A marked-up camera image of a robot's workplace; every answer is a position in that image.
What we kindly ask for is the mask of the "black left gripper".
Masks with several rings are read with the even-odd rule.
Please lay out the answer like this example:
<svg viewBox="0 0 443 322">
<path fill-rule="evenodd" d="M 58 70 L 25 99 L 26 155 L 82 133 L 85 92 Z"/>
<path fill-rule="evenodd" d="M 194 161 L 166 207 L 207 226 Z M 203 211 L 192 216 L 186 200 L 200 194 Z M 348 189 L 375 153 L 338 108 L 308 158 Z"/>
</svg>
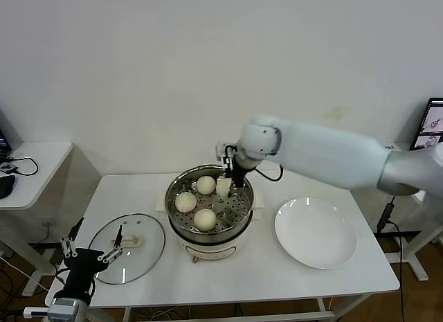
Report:
<svg viewBox="0 0 443 322">
<path fill-rule="evenodd" d="M 69 234 L 60 238 L 60 244 L 64 254 L 64 264 L 69 270 L 65 280 L 64 297 L 91 301 L 95 292 L 94 276 L 106 269 L 106 264 L 111 264 L 123 253 L 122 229 L 120 225 L 114 240 L 113 249 L 104 253 L 95 249 L 79 248 L 76 250 L 74 241 L 82 226 L 84 218 L 80 218 Z"/>
</svg>

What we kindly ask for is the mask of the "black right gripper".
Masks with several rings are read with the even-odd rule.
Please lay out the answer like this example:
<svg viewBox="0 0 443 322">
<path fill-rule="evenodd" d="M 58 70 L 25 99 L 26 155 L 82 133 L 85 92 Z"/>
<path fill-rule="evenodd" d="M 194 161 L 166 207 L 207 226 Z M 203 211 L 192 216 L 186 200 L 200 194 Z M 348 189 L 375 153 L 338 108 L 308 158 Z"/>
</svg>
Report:
<svg viewBox="0 0 443 322">
<path fill-rule="evenodd" d="M 224 176 L 225 178 L 233 177 L 230 179 L 230 188 L 228 197 L 237 197 L 243 193 L 244 190 L 244 177 L 247 173 L 253 171 L 259 165 L 257 159 L 250 157 L 242 157 L 241 155 L 235 155 L 232 159 L 230 157 L 223 158 Z"/>
</svg>

